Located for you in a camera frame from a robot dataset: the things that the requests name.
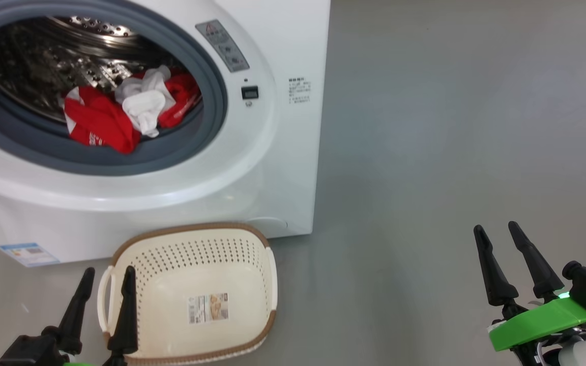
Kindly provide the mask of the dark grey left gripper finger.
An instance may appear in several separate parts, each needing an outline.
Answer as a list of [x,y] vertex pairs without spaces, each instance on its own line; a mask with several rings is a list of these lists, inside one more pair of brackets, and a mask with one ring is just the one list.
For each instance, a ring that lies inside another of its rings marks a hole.
[[127,266],[125,270],[121,295],[122,303],[115,331],[107,344],[111,357],[124,357],[139,349],[136,273],[133,266]]
[[83,326],[84,308],[90,299],[95,280],[95,269],[87,268],[79,282],[74,296],[58,326],[58,349],[67,354],[80,354],[83,348],[81,330]]

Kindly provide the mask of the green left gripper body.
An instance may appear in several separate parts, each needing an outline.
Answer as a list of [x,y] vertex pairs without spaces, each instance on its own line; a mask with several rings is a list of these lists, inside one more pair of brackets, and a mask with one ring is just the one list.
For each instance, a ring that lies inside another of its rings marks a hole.
[[62,366],[130,366],[124,356],[112,355],[102,363],[87,361],[79,355],[62,353],[65,363]]

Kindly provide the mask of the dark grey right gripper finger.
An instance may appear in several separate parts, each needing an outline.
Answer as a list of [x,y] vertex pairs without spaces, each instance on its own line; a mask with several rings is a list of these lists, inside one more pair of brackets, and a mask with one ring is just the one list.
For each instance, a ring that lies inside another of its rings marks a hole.
[[474,237],[488,303],[498,307],[513,302],[518,297],[518,290],[508,282],[500,269],[490,238],[481,225],[474,227]]
[[564,287],[558,274],[549,265],[536,246],[527,237],[517,222],[508,222],[512,240],[519,252],[522,253],[533,280],[533,292],[540,299],[557,299],[557,290]]

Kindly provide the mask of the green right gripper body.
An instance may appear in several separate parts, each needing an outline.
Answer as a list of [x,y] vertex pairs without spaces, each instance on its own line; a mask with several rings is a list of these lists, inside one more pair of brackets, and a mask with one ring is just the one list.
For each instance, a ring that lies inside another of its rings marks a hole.
[[496,352],[509,350],[519,366],[547,366],[542,348],[586,336],[586,309],[571,297],[558,297],[487,329]]

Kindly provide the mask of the red garment with white trim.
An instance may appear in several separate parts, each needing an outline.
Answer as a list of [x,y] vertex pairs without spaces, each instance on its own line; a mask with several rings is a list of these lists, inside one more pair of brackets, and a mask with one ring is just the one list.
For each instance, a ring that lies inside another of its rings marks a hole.
[[[166,81],[166,87],[176,105],[160,115],[158,132],[181,125],[186,114],[202,98],[197,81],[191,74],[169,69],[171,77]],[[145,72],[130,77],[142,78]],[[109,146],[128,155],[137,148],[140,139],[147,136],[133,128],[127,114],[115,100],[114,91],[105,93],[93,86],[76,86],[65,93],[59,104],[72,139],[86,146]]]

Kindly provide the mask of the cream perforated basket brown rim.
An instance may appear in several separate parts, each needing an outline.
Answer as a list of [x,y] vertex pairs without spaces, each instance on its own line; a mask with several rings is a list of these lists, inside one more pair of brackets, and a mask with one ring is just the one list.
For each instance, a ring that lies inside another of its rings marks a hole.
[[[146,232],[112,256],[97,295],[99,325],[114,334],[127,266],[136,273],[138,350],[130,366],[192,366],[256,350],[274,326],[278,278],[266,237],[244,223]],[[229,319],[189,324],[188,297],[229,296]]]

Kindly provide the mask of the white front-load washing machine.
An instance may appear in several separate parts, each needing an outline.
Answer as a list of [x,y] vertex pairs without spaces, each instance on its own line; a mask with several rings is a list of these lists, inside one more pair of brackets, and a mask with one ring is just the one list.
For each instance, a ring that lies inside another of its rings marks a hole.
[[[129,176],[67,173],[0,149],[0,246],[37,243],[61,263],[111,257],[161,228],[274,217],[312,232],[332,0],[133,0],[192,35],[225,79],[218,135],[192,158]],[[231,73],[195,25],[218,19],[249,70]],[[243,100],[241,87],[259,98]]]

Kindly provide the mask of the perforated steel washer drum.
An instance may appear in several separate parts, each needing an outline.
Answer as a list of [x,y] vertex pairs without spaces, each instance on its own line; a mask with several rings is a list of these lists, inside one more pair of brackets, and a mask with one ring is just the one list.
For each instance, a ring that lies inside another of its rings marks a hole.
[[0,27],[0,91],[65,124],[63,100],[77,86],[111,93],[124,79],[181,61],[133,28],[82,15],[23,19]]

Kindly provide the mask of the blue energy label sticker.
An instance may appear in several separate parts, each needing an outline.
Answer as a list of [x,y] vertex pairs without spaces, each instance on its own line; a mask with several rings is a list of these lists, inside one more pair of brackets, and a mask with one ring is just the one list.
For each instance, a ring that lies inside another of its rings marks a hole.
[[37,243],[7,244],[0,246],[0,250],[26,268],[61,263],[60,260]]

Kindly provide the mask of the round drain filter cover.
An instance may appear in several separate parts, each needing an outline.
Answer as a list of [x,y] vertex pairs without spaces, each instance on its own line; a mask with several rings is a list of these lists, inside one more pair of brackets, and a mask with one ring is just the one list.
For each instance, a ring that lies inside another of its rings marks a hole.
[[288,223],[279,218],[258,217],[245,220],[244,223],[259,230],[267,238],[283,238],[290,235]]

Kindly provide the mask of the grey warning sticker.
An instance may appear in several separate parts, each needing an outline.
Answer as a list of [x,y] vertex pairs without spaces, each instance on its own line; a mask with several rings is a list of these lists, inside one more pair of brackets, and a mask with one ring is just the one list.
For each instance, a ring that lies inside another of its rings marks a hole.
[[218,19],[198,23],[195,27],[214,48],[231,73],[250,69],[241,49]]

